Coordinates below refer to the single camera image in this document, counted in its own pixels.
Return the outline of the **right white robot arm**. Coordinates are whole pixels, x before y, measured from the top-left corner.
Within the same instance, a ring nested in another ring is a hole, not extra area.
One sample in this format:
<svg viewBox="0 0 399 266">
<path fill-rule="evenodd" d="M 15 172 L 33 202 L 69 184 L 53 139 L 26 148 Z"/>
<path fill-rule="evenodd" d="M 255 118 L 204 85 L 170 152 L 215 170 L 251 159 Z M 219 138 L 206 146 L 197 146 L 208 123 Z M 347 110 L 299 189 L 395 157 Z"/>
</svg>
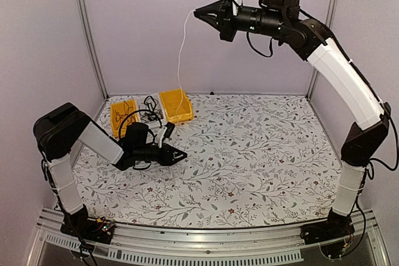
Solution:
<svg viewBox="0 0 399 266">
<path fill-rule="evenodd" d="M 218 0 L 194 15 L 231 42 L 237 32 L 269 36 L 287 44 L 321 73 L 350 109 L 354 123 L 341 149 L 342 175 L 335 201 L 322 233 L 329 239 L 342 233 L 362 190 L 367 165 L 393 128 L 390 106 L 382 102 L 361 71 L 349 59 L 334 33 L 304 11 L 300 0 L 259 0 L 258 7 L 243 0 Z"/>
</svg>

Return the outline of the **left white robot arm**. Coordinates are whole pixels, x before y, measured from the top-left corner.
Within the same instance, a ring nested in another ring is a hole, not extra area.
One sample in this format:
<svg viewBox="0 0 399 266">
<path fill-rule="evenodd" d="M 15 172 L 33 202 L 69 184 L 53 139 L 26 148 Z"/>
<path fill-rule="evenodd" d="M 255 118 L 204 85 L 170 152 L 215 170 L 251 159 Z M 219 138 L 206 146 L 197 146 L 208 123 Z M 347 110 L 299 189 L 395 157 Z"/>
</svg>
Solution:
<svg viewBox="0 0 399 266">
<path fill-rule="evenodd" d="M 76 142 L 81 142 L 121 171 L 134 167 L 137 162 L 173 166 L 187 157 L 184 151 L 164 142 L 174 128 L 174 124 L 168 122 L 149 142 L 149 126 L 133 122 L 125 131 L 120 130 L 118 138 L 114 139 L 69 102 L 39 118 L 34 124 L 33 134 L 44 159 L 46 178 L 51 182 L 63 212 L 72 215 L 68 221 L 69 228 L 79 237 L 88 237 L 93 231 L 91 221 L 78 214 L 85 206 L 70 165 L 70 152 Z"/>
</svg>

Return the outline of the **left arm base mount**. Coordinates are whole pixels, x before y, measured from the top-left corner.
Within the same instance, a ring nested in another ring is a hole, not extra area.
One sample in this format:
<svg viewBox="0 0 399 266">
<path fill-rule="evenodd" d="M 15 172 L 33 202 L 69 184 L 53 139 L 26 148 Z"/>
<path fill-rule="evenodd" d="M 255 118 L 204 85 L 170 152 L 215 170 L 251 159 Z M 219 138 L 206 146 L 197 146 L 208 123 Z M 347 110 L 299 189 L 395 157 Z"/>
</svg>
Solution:
<svg viewBox="0 0 399 266">
<path fill-rule="evenodd" d="M 78 239 L 110 244 L 115 230 L 115 222 L 105 217 L 90 218 L 85 205 L 76 213 L 64 214 L 63 224 L 60 231 Z"/>
</svg>

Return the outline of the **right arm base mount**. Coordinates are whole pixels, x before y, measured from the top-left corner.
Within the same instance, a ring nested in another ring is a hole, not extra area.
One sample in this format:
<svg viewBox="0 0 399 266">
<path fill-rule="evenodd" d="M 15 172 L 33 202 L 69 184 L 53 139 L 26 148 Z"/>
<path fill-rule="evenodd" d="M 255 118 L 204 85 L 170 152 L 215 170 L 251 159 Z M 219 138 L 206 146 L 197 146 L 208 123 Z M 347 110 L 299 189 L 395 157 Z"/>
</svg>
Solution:
<svg viewBox="0 0 399 266">
<path fill-rule="evenodd" d="M 334 260 L 344 256 L 353 242 L 354 232 L 350 216 L 341 216 L 330 210 L 326 221 L 303 225 L 300 238 L 306 245 L 329 241 L 320 247 L 320 251 L 324 257 Z"/>
</svg>

